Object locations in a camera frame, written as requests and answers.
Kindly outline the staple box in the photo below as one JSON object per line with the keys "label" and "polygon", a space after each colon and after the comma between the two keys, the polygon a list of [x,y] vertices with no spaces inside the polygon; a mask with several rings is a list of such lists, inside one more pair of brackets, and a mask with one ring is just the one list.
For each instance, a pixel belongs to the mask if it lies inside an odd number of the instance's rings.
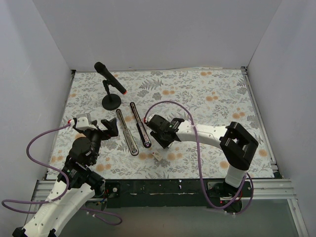
{"label": "staple box", "polygon": [[152,152],[152,155],[153,155],[153,157],[154,157],[157,161],[160,161],[160,160],[163,159],[163,156],[162,156],[159,152],[157,152],[157,151],[153,151],[153,152]]}

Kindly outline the grey black stapler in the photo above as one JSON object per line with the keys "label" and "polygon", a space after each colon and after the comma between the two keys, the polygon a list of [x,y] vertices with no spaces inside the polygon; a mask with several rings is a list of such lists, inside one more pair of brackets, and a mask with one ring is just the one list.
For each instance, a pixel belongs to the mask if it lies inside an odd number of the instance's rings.
{"label": "grey black stapler", "polygon": [[122,125],[123,135],[125,137],[129,151],[130,151],[132,156],[137,156],[139,154],[139,149],[138,149],[136,142],[132,136],[132,133],[130,132],[129,128],[127,127],[127,124],[124,120],[124,117],[123,117],[121,110],[116,109],[116,114],[117,114],[117,117]]}

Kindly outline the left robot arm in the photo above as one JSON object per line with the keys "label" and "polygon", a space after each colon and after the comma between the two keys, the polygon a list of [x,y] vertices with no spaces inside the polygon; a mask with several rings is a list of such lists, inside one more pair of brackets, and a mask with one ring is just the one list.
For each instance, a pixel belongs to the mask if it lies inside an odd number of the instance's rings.
{"label": "left robot arm", "polygon": [[91,198],[101,197],[106,192],[106,180],[92,171],[97,163],[101,142],[117,137],[117,120],[103,119],[101,130],[89,114],[78,115],[63,128],[70,127],[83,134],[77,138],[66,157],[57,180],[45,201],[38,201],[39,210],[22,227],[17,227],[14,237],[57,237],[78,210]]}

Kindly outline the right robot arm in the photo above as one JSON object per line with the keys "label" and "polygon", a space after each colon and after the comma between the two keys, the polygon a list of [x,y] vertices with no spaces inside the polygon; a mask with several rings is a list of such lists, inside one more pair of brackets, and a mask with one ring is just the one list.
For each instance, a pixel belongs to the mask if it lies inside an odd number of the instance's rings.
{"label": "right robot arm", "polygon": [[164,149],[174,141],[198,141],[221,149],[230,165],[223,184],[224,192],[235,196],[241,191],[242,179],[251,165],[258,141],[240,123],[233,121],[228,126],[192,125],[182,118],[168,121],[162,116],[151,115],[145,124]]}

